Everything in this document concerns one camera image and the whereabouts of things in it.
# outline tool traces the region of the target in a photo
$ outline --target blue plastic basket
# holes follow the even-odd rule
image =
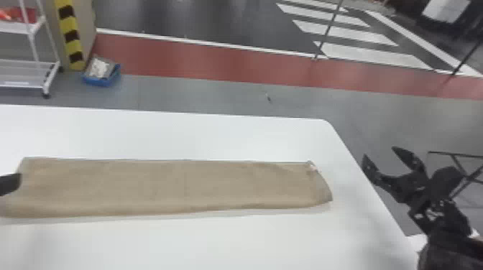
[[[92,77],[86,76],[86,74],[82,75],[82,79],[84,80],[84,82],[90,85],[108,87],[108,86],[111,86],[111,84],[114,82],[114,79],[119,75],[120,70],[121,70],[121,65],[116,64],[114,66],[114,69],[112,70],[111,76],[109,76],[109,78],[107,79],[92,78]]]

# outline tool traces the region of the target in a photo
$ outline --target crosswalk stripe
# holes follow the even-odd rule
[[[401,35],[404,37],[408,38],[412,42],[416,43],[417,45],[421,46],[431,54],[435,55],[439,59],[443,60],[444,62],[448,63],[448,65],[452,66],[455,68],[456,66],[459,65],[460,61],[456,59],[455,57],[451,56],[447,52],[439,49],[437,46],[431,44],[430,42],[427,42],[423,38],[419,37],[418,35],[412,33],[411,31],[407,30],[404,27],[401,27],[399,24],[396,24],[393,22],[391,19],[385,17],[384,15],[374,12],[374,11],[366,11],[368,15],[374,17],[375,19],[379,20],[381,23],[386,24],[388,27],[394,29],[395,31],[399,32]],[[476,76],[476,77],[482,77],[483,74],[481,74],[478,70],[475,70],[474,68],[470,67],[469,65],[463,65],[461,67],[461,71],[463,73],[466,73],[468,75]]]
[[[325,34],[327,26],[323,24],[315,24],[313,22],[304,22],[294,19],[293,22],[304,32],[314,33],[314,34]],[[386,44],[397,46],[391,39],[387,38],[382,34],[359,31],[341,27],[332,27],[331,31],[328,33],[332,37],[342,37],[346,39],[355,39],[364,42],[373,42],[379,44]]]
[[[324,8],[324,9],[332,9],[332,10],[337,9],[337,5],[335,5],[335,4],[324,3],[324,2],[316,1],[316,0],[284,0],[284,1],[289,1],[289,2],[292,2],[292,3],[296,3],[296,4],[304,4],[304,5],[307,5],[307,6],[321,7],[321,8]],[[347,11],[347,9],[341,7],[340,12],[348,12],[348,11]]]
[[[305,16],[305,17],[310,17],[310,18],[315,18],[315,19],[325,19],[325,20],[331,20],[333,14],[324,12],[324,11],[318,11],[318,10],[313,10],[313,9],[304,9],[298,6],[289,6],[285,4],[277,4],[282,11],[288,14],[293,14],[293,15],[300,15],[300,16]],[[366,24],[364,21],[362,21],[359,18],[347,16],[347,15],[337,15],[336,17],[336,22],[341,22],[344,24],[354,24],[354,25],[359,25],[362,27],[369,27],[368,24]]]
[[[419,60],[414,55],[406,55],[397,52],[383,52],[379,50],[350,47],[332,43],[324,43],[322,52],[329,58],[339,58],[360,62],[372,62],[383,65],[395,65],[406,68],[422,68],[432,70],[430,66]]]

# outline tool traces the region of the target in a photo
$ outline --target beige towel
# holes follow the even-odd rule
[[[332,200],[311,162],[26,158],[2,215],[58,218],[305,208]]]

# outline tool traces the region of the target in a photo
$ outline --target red floor stripe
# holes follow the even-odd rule
[[[483,100],[483,80],[343,60],[312,61],[220,47],[98,34],[93,53],[132,75],[336,88]]]

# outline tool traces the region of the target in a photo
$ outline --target white shelf rack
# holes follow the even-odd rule
[[[52,38],[52,32],[45,18],[43,6],[40,0],[35,1],[40,13],[36,23],[27,23],[27,10],[25,9],[24,0],[19,0],[19,4],[25,23],[0,21],[0,33],[23,34],[27,36],[34,58],[33,61],[0,59],[0,88],[40,89],[44,98],[50,98],[50,85],[58,71],[61,71],[62,68],[57,48]],[[55,62],[39,61],[39,54],[35,46],[35,35],[44,25],[47,28]]]

